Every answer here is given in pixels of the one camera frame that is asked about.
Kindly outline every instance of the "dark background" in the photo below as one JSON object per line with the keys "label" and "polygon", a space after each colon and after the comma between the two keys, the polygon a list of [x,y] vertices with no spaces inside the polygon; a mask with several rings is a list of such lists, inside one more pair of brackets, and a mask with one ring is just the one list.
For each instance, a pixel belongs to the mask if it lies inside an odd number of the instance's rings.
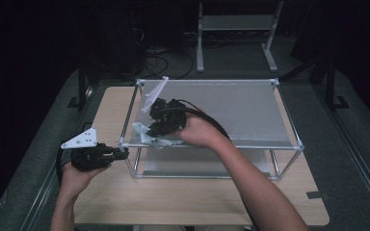
{"label": "dark background", "polygon": [[[207,1],[205,10],[270,9],[269,1],[258,2],[266,4]],[[82,61],[104,78],[132,76],[148,46],[181,49],[183,33],[197,29],[197,8],[197,1],[0,1],[0,197],[63,83]],[[117,29],[111,29],[114,20]],[[132,27],[146,33],[141,45],[133,44]],[[299,34],[293,56],[303,62],[332,47],[335,66],[370,108],[370,0],[285,1],[277,33]]]}

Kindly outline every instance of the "gray floor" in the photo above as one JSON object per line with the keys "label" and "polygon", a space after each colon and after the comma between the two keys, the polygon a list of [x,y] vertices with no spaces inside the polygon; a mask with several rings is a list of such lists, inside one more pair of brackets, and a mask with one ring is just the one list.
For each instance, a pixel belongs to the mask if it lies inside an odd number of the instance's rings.
{"label": "gray floor", "polygon": [[[290,57],[295,38],[277,37],[272,53],[278,73],[271,73],[259,46],[259,39],[233,42],[222,48],[204,49],[205,71],[197,73],[195,48],[186,49],[194,58],[169,53],[161,55],[170,66],[163,73],[175,79],[192,71],[183,79],[264,79],[277,78],[301,62]],[[163,62],[148,59],[155,71]],[[330,223],[311,230],[370,230],[370,192],[361,180],[351,152],[337,130],[338,117],[354,141],[360,155],[370,167],[370,112],[354,93],[349,80],[337,71],[336,95],[342,95],[350,109],[331,113],[320,96],[321,87],[311,86],[305,79],[309,70],[297,78],[282,83],[282,93],[305,145],[305,156],[330,215]],[[136,78],[147,75],[144,72]],[[88,107],[79,113],[67,105],[77,93],[77,72],[65,83],[28,152],[8,186],[0,208],[0,230],[47,230],[56,193],[59,189],[54,175],[48,175],[58,152],[59,144],[76,134],[85,122],[93,121],[102,92],[109,86],[127,86],[129,83],[106,82],[95,88]],[[78,225],[80,230],[131,230],[121,225]]]}

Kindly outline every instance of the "wooden table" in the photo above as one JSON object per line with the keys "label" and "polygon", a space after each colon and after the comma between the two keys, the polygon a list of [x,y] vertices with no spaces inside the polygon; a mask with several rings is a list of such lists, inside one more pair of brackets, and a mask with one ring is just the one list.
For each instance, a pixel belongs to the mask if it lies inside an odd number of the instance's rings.
{"label": "wooden table", "polygon": [[[99,142],[118,145],[133,89],[106,90],[93,122]],[[318,189],[304,154],[275,184],[308,225],[329,223],[322,199],[307,196]],[[232,180],[133,178],[124,161],[113,162],[112,167],[96,176],[79,196],[74,211],[76,223],[251,225]]]}

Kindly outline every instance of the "black equipment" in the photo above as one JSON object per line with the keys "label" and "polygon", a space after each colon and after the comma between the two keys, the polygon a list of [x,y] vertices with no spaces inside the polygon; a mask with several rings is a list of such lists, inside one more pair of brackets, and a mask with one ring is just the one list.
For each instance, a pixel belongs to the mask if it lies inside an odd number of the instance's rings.
{"label": "black equipment", "polygon": [[[181,102],[186,102],[194,107],[194,109],[186,107]],[[169,103],[165,99],[157,98],[151,106],[149,115],[155,120],[148,128],[147,134],[151,137],[165,136],[178,129],[183,129],[186,126],[186,114],[194,114],[200,116],[206,121],[215,126],[224,136],[229,139],[229,135],[225,129],[213,117],[207,115],[199,108],[189,103],[186,100],[172,99]]]}
{"label": "black equipment", "polygon": [[107,167],[113,161],[125,160],[128,157],[128,148],[106,146],[99,143],[96,147],[75,148],[71,150],[71,164],[81,171],[90,171],[97,168]]}

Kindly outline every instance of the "transparent acrylic box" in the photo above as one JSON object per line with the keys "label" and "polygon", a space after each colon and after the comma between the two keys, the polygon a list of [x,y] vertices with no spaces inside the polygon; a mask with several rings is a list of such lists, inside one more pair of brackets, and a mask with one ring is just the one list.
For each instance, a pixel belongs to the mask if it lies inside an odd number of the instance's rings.
{"label": "transparent acrylic box", "polygon": [[[120,145],[130,148],[127,164],[134,177],[229,178],[219,158],[207,148],[188,143],[162,149],[143,144],[138,134],[125,137],[131,122],[149,126],[144,95],[161,81],[138,80],[121,134]],[[135,106],[136,97],[141,97]],[[187,100],[214,117],[233,144],[273,180],[280,180],[304,146],[284,105],[278,79],[172,80],[160,98]]]}

